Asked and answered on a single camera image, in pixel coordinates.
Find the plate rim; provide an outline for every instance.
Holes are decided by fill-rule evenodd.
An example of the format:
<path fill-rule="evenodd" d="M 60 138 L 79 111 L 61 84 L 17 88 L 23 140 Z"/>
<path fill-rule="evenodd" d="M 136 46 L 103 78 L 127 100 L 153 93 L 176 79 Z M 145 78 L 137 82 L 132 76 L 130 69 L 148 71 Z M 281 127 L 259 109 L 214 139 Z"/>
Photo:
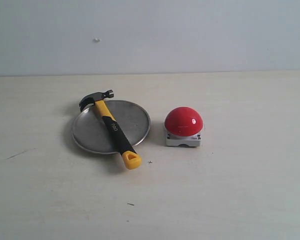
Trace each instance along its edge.
<path fill-rule="evenodd" d="M 116 99 L 112 99 L 112 100 L 106 100 L 105 102 L 125 102 L 125 103 L 130 103 L 130 104 L 133 104 L 137 107 L 139 107 L 144 113 L 145 115 L 147 116 L 148 118 L 148 128 L 144 134 L 144 136 L 138 141 L 136 142 L 135 144 L 133 144 L 132 146 L 135 147 L 137 145 L 139 145 L 148 135 L 149 131 L 150 131 L 150 128 L 151 128 L 151 119 L 150 119 L 150 116 L 148 114 L 148 112 L 142 107 L 140 106 L 139 104 L 135 103 L 135 102 L 132 102 L 132 101 L 127 101 L 127 100 L 116 100 Z M 84 146 L 82 146 L 80 143 L 78 143 L 78 141 L 76 140 L 76 137 L 75 137 L 75 134 L 74 134 L 74 127 L 75 127 L 75 123 L 77 121 L 77 119 L 79 118 L 79 116 L 83 115 L 84 113 L 88 112 L 90 108 L 93 108 L 94 105 L 91 105 L 89 107 L 87 107 L 86 109 L 84 109 L 82 112 L 80 112 L 75 118 L 74 120 L 72 121 L 72 124 L 71 124 L 71 136 L 72 136 L 72 140 L 75 142 L 75 144 L 81 148 L 82 150 L 84 151 L 87 151 L 89 153 L 92 153 L 92 154 L 99 154 L 99 155 L 113 155 L 113 154 L 118 154 L 119 152 L 118 151 L 110 151 L 110 152 L 99 152 L 99 151 L 93 151 L 91 149 L 88 149 Z"/>

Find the hammer head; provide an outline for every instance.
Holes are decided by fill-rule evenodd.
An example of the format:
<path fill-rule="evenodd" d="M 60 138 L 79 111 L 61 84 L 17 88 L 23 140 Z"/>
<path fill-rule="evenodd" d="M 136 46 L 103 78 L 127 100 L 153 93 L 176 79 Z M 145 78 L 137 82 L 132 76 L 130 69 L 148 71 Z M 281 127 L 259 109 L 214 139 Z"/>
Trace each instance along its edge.
<path fill-rule="evenodd" d="M 95 102 L 103 100 L 105 98 L 113 98 L 114 91 L 108 90 L 106 92 L 95 92 L 91 93 L 84 98 L 79 103 L 80 111 L 82 112 L 88 104 L 95 104 Z"/>

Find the red dome button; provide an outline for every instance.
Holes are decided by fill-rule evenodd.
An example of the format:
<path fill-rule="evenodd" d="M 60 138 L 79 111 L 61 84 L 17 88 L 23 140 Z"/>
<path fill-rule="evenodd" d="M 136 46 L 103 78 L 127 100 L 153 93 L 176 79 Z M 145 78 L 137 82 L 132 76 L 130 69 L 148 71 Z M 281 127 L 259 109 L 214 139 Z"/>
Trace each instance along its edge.
<path fill-rule="evenodd" d="M 169 112 L 165 118 L 164 126 L 173 135 L 189 137 L 199 133 L 204 122 L 194 109 L 181 106 Z"/>

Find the claw hammer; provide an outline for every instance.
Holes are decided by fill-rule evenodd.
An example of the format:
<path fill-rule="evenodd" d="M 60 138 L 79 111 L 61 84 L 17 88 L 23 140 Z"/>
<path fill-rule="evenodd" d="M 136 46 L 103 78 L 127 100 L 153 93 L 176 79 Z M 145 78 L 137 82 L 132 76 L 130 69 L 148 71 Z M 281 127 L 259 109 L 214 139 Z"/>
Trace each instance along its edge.
<path fill-rule="evenodd" d="M 89 104 L 94 104 L 99 111 L 102 120 L 110 134 L 110 137 L 114 145 L 119 150 L 124 165 L 127 169 L 136 169 L 141 165 L 142 158 L 136 153 L 136 151 L 131 146 L 126 135 L 120 128 L 118 122 L 115 120 L 109 111 L 104 99 L 113 98 L 114 92 L 108 90 L 106 92 L 95 92 L 85 96 L 79 103 L 80 111 L 82 112 L 84 108 Z"/>

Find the metal plate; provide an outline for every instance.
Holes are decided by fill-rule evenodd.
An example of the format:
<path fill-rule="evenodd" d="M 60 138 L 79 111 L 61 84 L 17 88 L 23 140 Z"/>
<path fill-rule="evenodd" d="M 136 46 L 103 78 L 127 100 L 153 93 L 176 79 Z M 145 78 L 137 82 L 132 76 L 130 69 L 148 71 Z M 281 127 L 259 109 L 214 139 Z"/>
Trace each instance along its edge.
<path fill-rule="evenodd" d="M 107 100 L 105 104 L 132 146 L 138 145 L 145 139 L 150 130 L 151 121 L 148 113 L 142 107 L 124 100 Z M 95 154 L 118 153 L 94 105 L 82 111 L 75 118 L 71 132 L 74 142 L 88 152 Z"/>

